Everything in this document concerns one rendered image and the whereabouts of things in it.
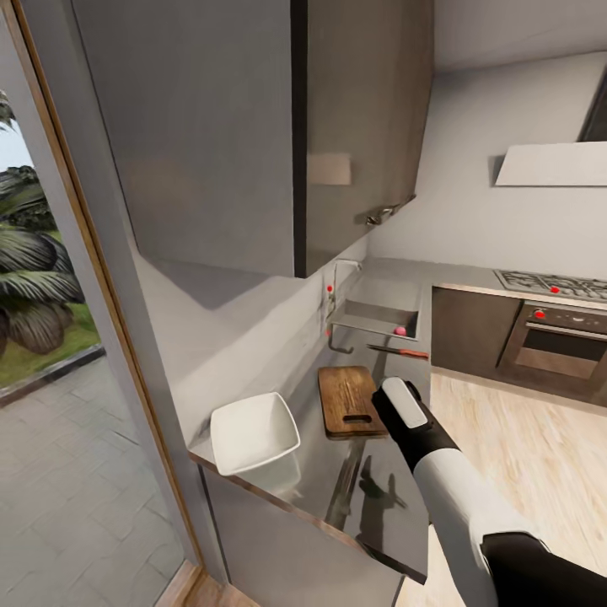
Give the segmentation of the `bowl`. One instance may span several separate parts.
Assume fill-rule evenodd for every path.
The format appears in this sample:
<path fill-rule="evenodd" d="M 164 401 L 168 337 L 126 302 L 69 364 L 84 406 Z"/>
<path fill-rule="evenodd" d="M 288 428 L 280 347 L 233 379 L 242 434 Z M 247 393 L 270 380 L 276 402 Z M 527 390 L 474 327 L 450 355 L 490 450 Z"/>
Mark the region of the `bowl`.
<path fill-rule="evenodd" d="M 211 443 L 218 472 L 230 476 L 287 456 L 301 438 L 285 400 L 271 392 L 213 411 Z"/>

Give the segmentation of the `cutting board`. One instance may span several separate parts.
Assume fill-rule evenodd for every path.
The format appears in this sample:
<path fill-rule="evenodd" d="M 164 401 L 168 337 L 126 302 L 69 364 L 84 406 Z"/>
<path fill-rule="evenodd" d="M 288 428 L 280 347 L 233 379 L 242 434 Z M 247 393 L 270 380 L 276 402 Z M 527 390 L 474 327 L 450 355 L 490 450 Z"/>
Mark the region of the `cutting board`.
<path fill-rule="evenodd" d="M 332 437 L 389 434 L 372 404 L 376 389 L 365 366 L 318 368 L 325 429 Z M 370 423 L 346 424 L 367 419 Z"/>

